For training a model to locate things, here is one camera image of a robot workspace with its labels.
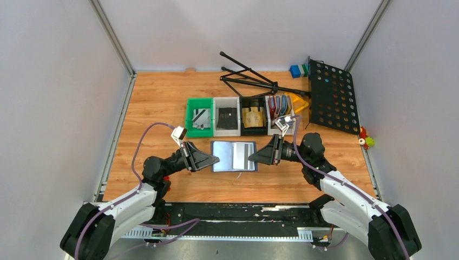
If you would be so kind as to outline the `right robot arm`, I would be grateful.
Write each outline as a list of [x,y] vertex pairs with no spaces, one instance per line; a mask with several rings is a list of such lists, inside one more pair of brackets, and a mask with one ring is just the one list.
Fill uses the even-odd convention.
[[300,145],[275,134],[248,158],[265,165],[283,160],[302,163],[304,179],[324,192],[310,204],[318,218],[360,240],[374,259],[409,259],[419,252],[422,243],[407,209],[364,192],[329,163],[324,153],[318,133],[305,134]]

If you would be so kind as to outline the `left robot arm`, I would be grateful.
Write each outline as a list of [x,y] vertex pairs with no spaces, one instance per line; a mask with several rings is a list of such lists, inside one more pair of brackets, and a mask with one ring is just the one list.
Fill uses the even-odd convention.
[[104,259],[110,247],[136,226],[165,215],[164,196],[171,182],[167,177],[182,170],[196,172],[219,162],[185,141],[166,159],[148,157],[143,163],[141,181],[133,190],[100,205],[80,207],[60,248],[74,259]]

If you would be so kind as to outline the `blue card holder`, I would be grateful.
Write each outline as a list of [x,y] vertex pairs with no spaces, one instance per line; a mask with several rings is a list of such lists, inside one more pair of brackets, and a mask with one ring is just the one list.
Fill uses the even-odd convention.
[[211,172],[256,172],[258,164],[249,160],[256,150],[255,142],[212,141],[211,155],[219,158],[219,162],[211,166]]

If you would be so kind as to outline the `silver card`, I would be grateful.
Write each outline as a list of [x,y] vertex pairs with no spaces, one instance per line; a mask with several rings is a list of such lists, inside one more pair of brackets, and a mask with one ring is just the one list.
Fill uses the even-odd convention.
[[232,167],[235,170],[254,171],[254,162],[248,157],[254,153],[254,143],[235,142],[233,145]]

